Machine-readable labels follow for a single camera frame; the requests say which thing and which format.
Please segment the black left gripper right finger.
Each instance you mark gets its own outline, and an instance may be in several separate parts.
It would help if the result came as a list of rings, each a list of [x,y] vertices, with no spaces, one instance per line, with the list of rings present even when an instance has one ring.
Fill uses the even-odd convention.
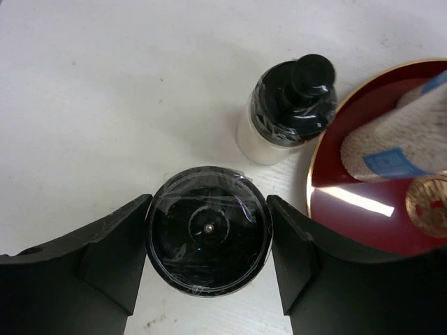
[[[283,312],[294,334],[445,334],[446,247],[404,257],[267,198]]]

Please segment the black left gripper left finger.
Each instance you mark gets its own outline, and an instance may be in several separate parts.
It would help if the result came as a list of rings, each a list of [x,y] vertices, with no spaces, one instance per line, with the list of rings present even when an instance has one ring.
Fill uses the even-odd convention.
[[[2,334],[123,334],[146,258],[151,195],[52,241],[1,256]]]

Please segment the white bead jar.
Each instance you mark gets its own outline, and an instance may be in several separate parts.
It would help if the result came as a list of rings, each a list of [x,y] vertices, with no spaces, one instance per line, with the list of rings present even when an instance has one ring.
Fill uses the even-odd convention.
[[[406,92],[397,102],[396,108],[401,108],[415,101],[426,93],[444,85],[446,83],[447,70],[431,78],[426,83]]]
[[[340,149],[345,170],[378,182],[446,171],[446,85],[355,129]]]

